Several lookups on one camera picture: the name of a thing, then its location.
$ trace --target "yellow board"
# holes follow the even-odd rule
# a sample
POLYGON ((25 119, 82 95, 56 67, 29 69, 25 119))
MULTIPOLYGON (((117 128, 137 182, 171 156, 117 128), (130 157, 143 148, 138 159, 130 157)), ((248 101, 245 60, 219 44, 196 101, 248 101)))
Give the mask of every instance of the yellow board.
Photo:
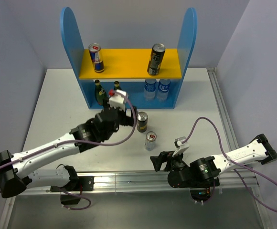
POLYGON ((160 72, 149 75, 147 67, 151 49, 102 49, 105 70, 94 71, 89 50, 85 49, 80 80, 92 79, 181 79, 177 49, 166 49, 160 72))

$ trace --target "bottle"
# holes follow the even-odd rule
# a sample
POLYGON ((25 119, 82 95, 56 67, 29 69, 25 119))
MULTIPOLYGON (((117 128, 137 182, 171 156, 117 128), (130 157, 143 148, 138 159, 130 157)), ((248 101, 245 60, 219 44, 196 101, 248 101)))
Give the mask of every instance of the bottle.
POLYGON ((163 102, 167 99, 169 86, 170 86, 170 80, 164 80, 164 79, 160 80, 158 93, 157 93, 157 99, 160 102, 163 102))
POLYGON ((156 79, 145 80, 144 96, 147 101, 153 100, 156 95, 156 79))
POLYGON ((107 98, 105 89, 100 85, 99 80, 95 80, 95 99, 99 105, 103 105, 103 99, 107 98))
POLYGON ((114 90, 121 90, 121 87, 119 86, 119 81, 114 82, 114 90))

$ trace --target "bottle label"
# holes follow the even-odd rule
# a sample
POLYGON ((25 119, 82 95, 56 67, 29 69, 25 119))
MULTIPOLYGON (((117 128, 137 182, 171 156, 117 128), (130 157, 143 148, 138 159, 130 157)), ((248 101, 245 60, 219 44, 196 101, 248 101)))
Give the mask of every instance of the bottle label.
POLYGON ((167 93, 169 90, 170 83, 168 85, 161 84, 161 81, 159 82, 159 92, 167 93))
POLYGON ((104 88, 101 88, 100 91, 99 91, 99 95, 102 95, 104 93, 106 93, 106 91, 104 90, 104 88))
POLYGON ((148 92, 154 92, 156 90, 156 82, 155 83, 147 83, 145 81, 145 90, 148 92))

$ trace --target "can lid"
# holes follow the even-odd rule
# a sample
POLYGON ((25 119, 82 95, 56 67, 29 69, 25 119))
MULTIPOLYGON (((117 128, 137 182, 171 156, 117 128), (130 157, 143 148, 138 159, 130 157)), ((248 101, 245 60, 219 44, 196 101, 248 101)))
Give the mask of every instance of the can lid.
POLYGON ((154 141, 157 139, 157 135, 156 135, 156 133, 154 133, 153 131, 149 131, 149 132, 146 134, 146 139, 147 139, 147 141, 149 141, 149 142, 154 142, 154 141))
POLYGON ((141 122, 146 121, 148 119, 148 115, 145 112, 140 111, 137 115, 137 119, 141 122))
POLYGON ((93 43, 89 45, 89 51, 90 52, 99 52, 101 50, 101 47, 97 43, 93 43))
POLYGON ((154 44, 152 48, 156 52, 164 52, 165 51, 165 46, 164 46, 164 44, 161 44, 161 43, 154 44))

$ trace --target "white table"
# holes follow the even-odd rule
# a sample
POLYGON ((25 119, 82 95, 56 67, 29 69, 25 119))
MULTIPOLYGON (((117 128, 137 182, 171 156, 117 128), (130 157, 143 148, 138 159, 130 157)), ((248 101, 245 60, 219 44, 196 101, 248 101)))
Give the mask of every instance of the white table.
MULTIPOLYGON (((84 123, 100 110, 89 110, 72 69, 48 69, 27 134, 24 150, 32 149, 57 139, 71 128, 84 123)), ((228 151, 224 128, 205 68, 189 68, 175 109, 145 109, 148 131, 157 133, 157 146, 144 149, 145 133, 135 131, 133 136, 118 146, 98 146, 75 156, 68 156, 44 166, 54 169, 58 164, 74 166, 77 171, 142 171, 153 170, 149 156, 174 150, 174 139, 187 136, 194 121, 210 118, 221 134, 224 150, 228 151)), ((131 127, 121 126, 109 141, 124 139, 131 127)), ((200 157, 219 154, 218 139, 213 127, 201 120, 189 140, 190 148, 184 161, 190 163, 200 157)))

